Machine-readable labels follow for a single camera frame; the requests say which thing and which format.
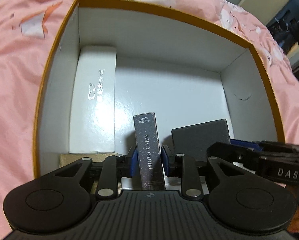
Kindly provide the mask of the pink patterned bed duvet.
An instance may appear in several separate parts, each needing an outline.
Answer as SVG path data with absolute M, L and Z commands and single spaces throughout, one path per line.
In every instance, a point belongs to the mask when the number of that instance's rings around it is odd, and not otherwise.
M 54 39 L 74 0 L 0 0 L 0 239 L 10 233 L 3 200 L 33 179 L 35 108 Z M 299 81 L 266 27 L 226 0 L 135 0 L 221 25 L 251 42 L 271 79 L 286 140 L 299 145 Z

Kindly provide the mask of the long white gift box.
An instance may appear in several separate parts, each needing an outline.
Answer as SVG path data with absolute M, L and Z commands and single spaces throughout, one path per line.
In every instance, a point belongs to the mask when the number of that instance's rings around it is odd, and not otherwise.
M 69 152 L 115 151 L 115 70 L 117 49 L 85 46 L 81 49 L 70 113 Z

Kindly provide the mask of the small gold box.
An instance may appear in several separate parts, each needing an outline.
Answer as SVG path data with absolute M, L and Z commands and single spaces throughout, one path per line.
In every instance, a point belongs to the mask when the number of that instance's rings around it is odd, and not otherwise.
M 96 154 L 60 154 L 59 157 L 59 167 L 64 167 L 74 161 L 77 161 L 82 158 L 90 158 L 93 162 L 102 162 L 107 157 L 111 155 L 116 155 L 116 153 L 96 153 Z

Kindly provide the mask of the orange cardboard storage box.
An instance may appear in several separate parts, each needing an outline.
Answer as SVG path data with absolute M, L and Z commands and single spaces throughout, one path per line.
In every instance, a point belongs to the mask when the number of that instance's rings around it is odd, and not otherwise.
M 159 140 L 174 128 L 226 119 L 231 137 L 284 142 L 282 118 L 255 46 L 181 11 L 124 0 L 75 0 L 51 47 L 34 121 L 34 176 L 69 152 L 71 102 L 85 46 L 117 49 L 115 153 L 135 142 L 133 116 L 153 112 Z

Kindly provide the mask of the dark photo card box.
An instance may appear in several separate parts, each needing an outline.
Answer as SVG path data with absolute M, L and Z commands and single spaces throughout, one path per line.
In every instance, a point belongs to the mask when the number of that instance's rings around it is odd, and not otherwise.
M 154 113 L 133 116 L 140 179 L 143 190 L 165 189 L 162 171 L 160 144 Z

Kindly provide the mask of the dark grey square box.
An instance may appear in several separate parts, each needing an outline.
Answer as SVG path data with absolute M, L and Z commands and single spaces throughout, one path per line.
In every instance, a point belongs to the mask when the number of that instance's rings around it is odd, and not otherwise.
M 196 161 L 206 161 L 207 149 L 214 143 L 230 143 L 226 119 L 174 128 L 171 134 L 174 152 L 190 155 Z

